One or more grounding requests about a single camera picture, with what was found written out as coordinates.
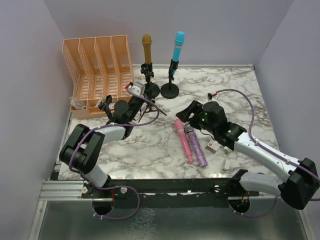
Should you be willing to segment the gold microphone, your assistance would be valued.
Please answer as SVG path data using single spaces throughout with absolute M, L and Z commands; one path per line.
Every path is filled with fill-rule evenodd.
M 150 65 L 152 63 L 152 53 L 151 53 L 152 38 L 149 34 L 144 34 L 142 36 L 142 45 L 144 49 L 145 63 Z

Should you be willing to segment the black mic stand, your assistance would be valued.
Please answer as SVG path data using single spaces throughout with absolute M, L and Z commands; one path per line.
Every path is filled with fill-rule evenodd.
M 166 99 L 174 99 L 179 95 L 179 87 L 173 83 L 175 71 L 178 69 L 179 61 L 171 59 L 168 69 L 168 83 L 160 88 L 161 95 Z
M 108 95 L 105 99 L 104 102 L 101 102 L 99 105 L 98 105 L 98 108 L 105 112 L 106 115 L 107 115 L 107 118 L 108 118 L 108 122 L 106 123 L 107 125 L 110 124 L 110 123 L 113 123 L 114 122 L 114 116 L 109 108 L 109 105 L 112 103 L 112 96 L 111 95 Z
M 160 94 L 160 88 L 157 84 L 151 81 L 151 79 L 154 77 L 153 64 L 142 64 L 140 72 L 144 74 L 146 81 L 144 84 L 144 94 L 150 100 L 155 99 Z

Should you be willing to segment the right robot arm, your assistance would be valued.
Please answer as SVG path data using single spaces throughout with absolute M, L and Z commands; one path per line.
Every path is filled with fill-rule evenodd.
M 288 156 L 257 138 L 240 125 L 228 121 L 224 108 L 215 101 L 192 103 L 176 117 L 197 130 L 206 130 L 222 146 L 244 154 L 269 169 L 274 176 L 240 170 L 233 180 L 243 190 L 281 197 L 289 206 L 303 210 L 320 187 L 315 163 Z

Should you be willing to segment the blue microphone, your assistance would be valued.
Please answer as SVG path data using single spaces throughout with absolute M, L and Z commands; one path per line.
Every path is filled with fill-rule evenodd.
M 174 50 L 173 50 L 173 55 L 172 55 L 172 59 L 171 59 L 171 63 L 170 63 L 171 68 L 172 68 L 172 75 L 175 74 L 175 72 L 178 68 L 184 40 L 185 40 L 185 33 L 183 31 L 178 31 L 175 36 Z

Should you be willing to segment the black mini tripod stand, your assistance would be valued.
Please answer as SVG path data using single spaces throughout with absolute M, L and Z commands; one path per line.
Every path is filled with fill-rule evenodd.
M 157 84 L 151 81 L 151 78 L 154 77 L 152 62 L 145 62 L 144 64 L 142 64 L 140 72 L 144 74 L 145 80 L 146 80 L 146 83 L 144 84 L 145 90 L 144 90 L 143 96 L 155 104 L 156 103 L 155 98 L 160 94 L 160 88 Z M 141 113 L 141 109 L 140 109 L 141 114 L 138 119 L 138 123 L 141 121 L 141 119 L 146 113 L 151 113 L 156 111 L 157 111 L 156 109 L 152 109 L 151 104 L 147 103 L 143 113 Z

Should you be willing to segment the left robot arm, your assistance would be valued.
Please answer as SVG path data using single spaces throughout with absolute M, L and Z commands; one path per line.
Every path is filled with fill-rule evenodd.
M 114 112 L 109 109 L 112 97 L 107 96 L 100 109 L 107 113 L 109 121 L 106 125 L 89 128 L 78 124 L 65 142 L 59 153 L 59 160 L 70 169 L 98 188 L 109 188 L 111 177 L 97 164 L 102 145 L 125 140 L 132 132 L 131 121 L 145 103 L 143 97 L 145 85 L 129 83 L 126 90 L 132 95 L 129 101 L 119 100 L 114 105 Z

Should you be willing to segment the pink microphone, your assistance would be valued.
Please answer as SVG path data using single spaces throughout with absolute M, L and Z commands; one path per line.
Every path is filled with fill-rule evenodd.
M 176 119 L 174 121 L 174 127 L 175 127 L 175 130 L 178 133 L 178 136 L 179 136 L 179 139 L 180 139 L 184 154 L 187 157 L 188 162 L 190 164 L 192 164 L 194 162 L 194 160 L 193 160 L 192 151 L 191 151 L 191 148 L 190 148 L 190 145 L 189 145 L 189 141 L 188 141 L 186 133 L 185 133 L 184 124 L 183 124 L 183 122 L 181 120 Z

